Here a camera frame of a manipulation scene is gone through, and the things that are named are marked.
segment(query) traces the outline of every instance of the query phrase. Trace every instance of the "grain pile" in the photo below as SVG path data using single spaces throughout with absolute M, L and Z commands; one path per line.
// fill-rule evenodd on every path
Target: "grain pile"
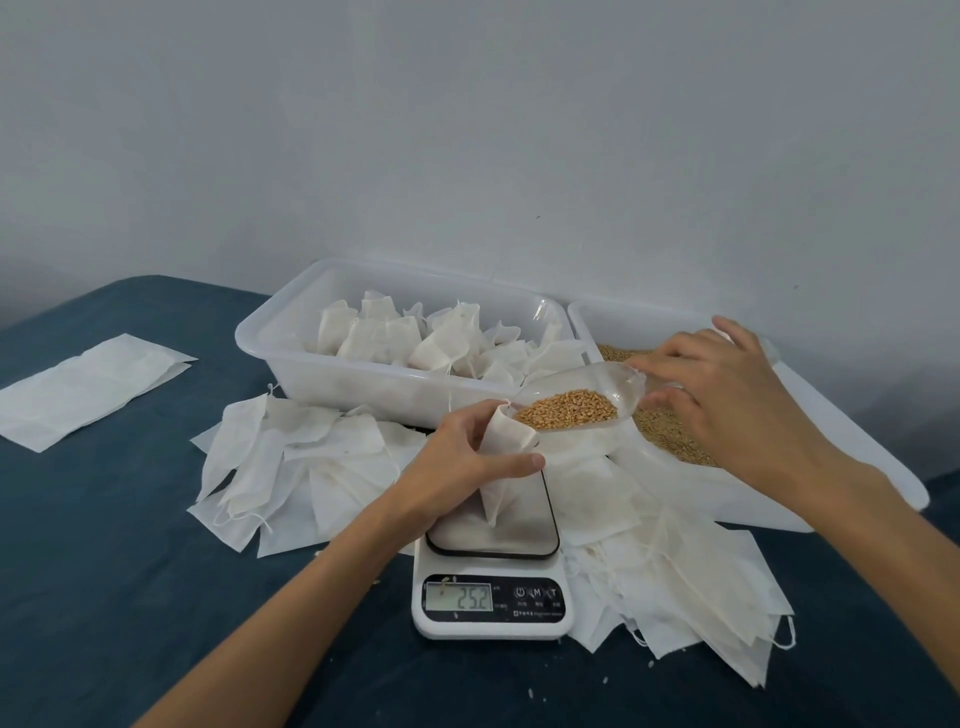
M 597 344 L 600 355 L 606 361 L 626 361 L 639 353 L 649 350 L 619 349 L 607 344 Z M 640 433 L 660 449 L 664 449 L 678 460 L 693 465 L 719 467 L 713 458 L 703 452 L 693 438 L 686 433 L 684 424 L 670 409 L 638 409 L 634 413 L 634 422 Z
M 616 417 L 613 403 L 589 389 L 574 389 L 537 400 L 514 415 L 517 422 L 537 430 L 566 429 L 615 420 Z

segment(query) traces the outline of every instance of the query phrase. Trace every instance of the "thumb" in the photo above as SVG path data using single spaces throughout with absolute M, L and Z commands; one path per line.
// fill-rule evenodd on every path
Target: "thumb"
M 539 473 L 546 460 L 538 452 L 516 452 L 510 455 L 483 455 L 484 478 L 488 481 L 505 477 L 526 477 Z

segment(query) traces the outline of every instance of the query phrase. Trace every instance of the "table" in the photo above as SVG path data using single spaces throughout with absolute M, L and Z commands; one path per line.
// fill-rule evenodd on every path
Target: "table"
M 43 453 L 0 440 L 0 724 L 129 725 L 313 557 L 258 560 L 255 539 L 237 554 L 186 513 L 204 461 L 189 439 L 272 381 L 233 342 L 264 299 L 148 276 L 0 331 L 0 386 L 123 332 L 200 359 Z M 960 539 L 960 476 L 930 488 L 928 516 Z M 826 543 L 753 530 L 797 611 L 799 643 L 774 650 L 766 690 L 702 645 L 647 667 L 622 627 L 595 655 L 570 639 L 431 643 L 410 618 L 412 559 L 397 556 L 290 724 L 960 723 L 960 699 Z

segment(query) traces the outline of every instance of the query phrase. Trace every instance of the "scale display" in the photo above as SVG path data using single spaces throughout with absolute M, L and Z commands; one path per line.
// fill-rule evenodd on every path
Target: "scale display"
M 492 612 L 490 584 L 426 582 L 423 608 L 431 612 Z

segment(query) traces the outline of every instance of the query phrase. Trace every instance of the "left hand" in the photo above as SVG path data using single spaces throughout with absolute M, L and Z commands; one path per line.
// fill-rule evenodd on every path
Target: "left hand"
M 481 485 L 505 477 L 526 477 L 543 469 L 538 453 L 481 455 L 487 424 L 505 402 L 484 400 L 446 415 L 416 459 L 384 494 L 400 512 L 414 518 L 417 536 Z

